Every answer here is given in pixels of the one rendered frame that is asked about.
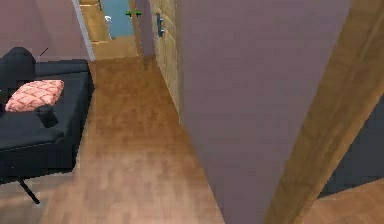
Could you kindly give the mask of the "wooden room door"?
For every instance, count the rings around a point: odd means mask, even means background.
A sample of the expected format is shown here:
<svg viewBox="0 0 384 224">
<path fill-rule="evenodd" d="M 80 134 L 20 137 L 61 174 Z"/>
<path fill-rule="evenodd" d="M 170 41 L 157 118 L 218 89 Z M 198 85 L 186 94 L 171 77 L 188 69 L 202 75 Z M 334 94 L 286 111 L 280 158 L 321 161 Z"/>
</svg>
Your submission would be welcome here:
<svg viewBox="0 0 384 224">
<path fill-rule="evenodd" d="M 157 65 L 168 88 L 178 117 L 181 117 L 175 1 L 150 0 L 150 7 Z M 157 34 L 156 13 L 160 13 L 164 20 L 162 22 L 163 29 L 165 30 L 163 37 L 159 37 Z"/>
</svg>

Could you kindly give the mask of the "small black round object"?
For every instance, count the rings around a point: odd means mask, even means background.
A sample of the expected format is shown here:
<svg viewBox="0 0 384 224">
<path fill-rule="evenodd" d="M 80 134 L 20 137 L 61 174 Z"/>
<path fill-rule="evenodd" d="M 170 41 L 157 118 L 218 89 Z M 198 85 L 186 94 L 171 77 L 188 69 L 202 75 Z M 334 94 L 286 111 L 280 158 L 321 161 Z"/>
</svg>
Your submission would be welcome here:
<svg viewBox="0 0 384 224">
<path fill-rule="evenodd" d="M 35 109 L 35 114 L 39 117 L 41 123 L 45 128 L 51 128 L 58 123 L 57 117 L 54 114 L 51 105 L 42 105 Z"/>
</svg>

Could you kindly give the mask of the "pink patterned cushion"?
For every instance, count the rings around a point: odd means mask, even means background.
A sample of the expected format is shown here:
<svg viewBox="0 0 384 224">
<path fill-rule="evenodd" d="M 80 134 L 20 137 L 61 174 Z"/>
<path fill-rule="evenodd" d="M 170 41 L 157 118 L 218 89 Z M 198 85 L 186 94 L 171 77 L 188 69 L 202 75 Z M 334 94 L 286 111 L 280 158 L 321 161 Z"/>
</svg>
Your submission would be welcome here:
<svg viewBox="0 0 384 224">
<path fill-rule="evenodd" d="M 6 112 L 30 112 L 43 105 L 56 104 L 64 89 L 62 80 L 39 80 L 18 88 L 5 105 Z"/>
</svg>

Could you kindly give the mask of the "black sofa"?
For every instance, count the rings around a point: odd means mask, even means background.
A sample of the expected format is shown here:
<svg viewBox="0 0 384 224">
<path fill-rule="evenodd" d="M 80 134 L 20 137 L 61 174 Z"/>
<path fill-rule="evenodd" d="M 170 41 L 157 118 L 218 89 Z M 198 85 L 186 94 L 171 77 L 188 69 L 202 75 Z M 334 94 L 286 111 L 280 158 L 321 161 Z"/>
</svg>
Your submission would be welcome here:
<svg viewBox="0 0 384 224">
<path fill-rule="evenodd" d="M 39 80 L 64 82 L 52 106 L 58 123 L 51 128 L 35 110 L 5 111 L 17 88 Z M 23 47 L 0 57 L 0 185 L 73 170 L 93 91 L 85 59 L 38 62 Z"/>
</svg>

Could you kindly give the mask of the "wooden door frame post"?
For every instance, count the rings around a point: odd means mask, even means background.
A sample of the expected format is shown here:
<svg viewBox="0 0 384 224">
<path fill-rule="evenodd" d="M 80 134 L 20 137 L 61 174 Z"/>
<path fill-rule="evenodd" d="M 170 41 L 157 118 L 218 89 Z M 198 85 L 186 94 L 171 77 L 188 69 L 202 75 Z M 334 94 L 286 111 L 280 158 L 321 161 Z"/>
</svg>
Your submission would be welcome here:
<svg viewBox="0 0 384 224">
<path fill-rule="evenodd" d="M 352 0 L 263 224 L 301 224 L 384 94 L 384 0 Z"/>
</svg>

